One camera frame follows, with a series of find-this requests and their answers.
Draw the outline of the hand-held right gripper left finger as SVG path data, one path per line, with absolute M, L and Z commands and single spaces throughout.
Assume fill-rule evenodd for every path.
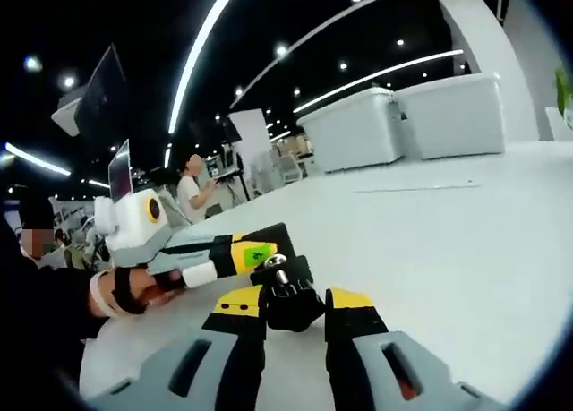
M 265 366 L 261 286 L 221 297 L 202 328 L 147 358 L 136 379 L 87 401 L 89 410 L 254 410 Z

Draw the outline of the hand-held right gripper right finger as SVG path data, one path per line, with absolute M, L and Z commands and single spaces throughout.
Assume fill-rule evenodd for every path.
M 326 369 L 337 410 L 502 410 L 405 332 L 389 330 L 364 294 L 326 292 Z

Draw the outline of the person's left hand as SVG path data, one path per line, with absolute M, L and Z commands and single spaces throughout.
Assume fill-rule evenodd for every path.
M 167 304 L 183 293 L 182 288 L 162 289 L 144 268 L 115 268 L 90 280 L 88 307 L 98 318 L 122 318 Z

